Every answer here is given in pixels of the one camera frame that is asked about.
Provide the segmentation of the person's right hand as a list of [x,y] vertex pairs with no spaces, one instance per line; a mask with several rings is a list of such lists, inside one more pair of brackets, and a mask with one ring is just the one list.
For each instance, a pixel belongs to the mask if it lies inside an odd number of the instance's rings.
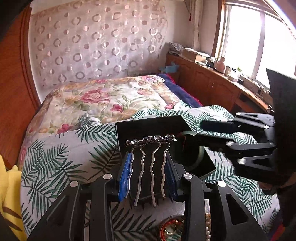
[[[271,184],[267,184],[267,183],[262,183],[262,182],[257,182],[259,187],[262,190],[271,190],[273,188],[273,186]],[[283,185],[280,186],[280,188],[285,188],[285,187],[290,187],[292,185],[294,185],[296,183],[296,173],[293,172],[292,175],[290,176],[290,178],[287,180],[287,182]]]

